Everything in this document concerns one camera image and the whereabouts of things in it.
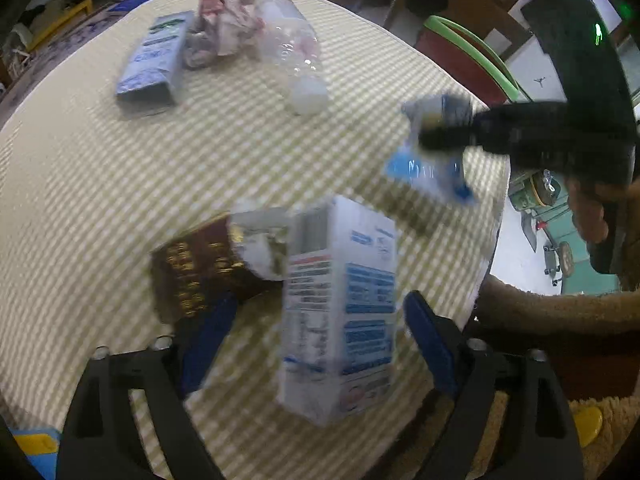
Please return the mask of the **right hand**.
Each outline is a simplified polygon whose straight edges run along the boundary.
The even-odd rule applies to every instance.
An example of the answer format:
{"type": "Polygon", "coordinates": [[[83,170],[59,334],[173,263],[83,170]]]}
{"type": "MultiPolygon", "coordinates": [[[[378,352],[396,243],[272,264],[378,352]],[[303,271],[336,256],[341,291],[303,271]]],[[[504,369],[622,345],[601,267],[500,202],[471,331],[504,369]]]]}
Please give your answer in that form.
{"type": "Polygon", "coordinates": [[[604,218],[604,205],[621,203],[625,207],[628,240],[634,240],[639,232],[639,180],[626,188],[596,184],[588,191],[577,179],[566,181],[568,208],[573,215],[574,226],[587,243],[600,244],[608,237],[610,225],[604,218]]]}

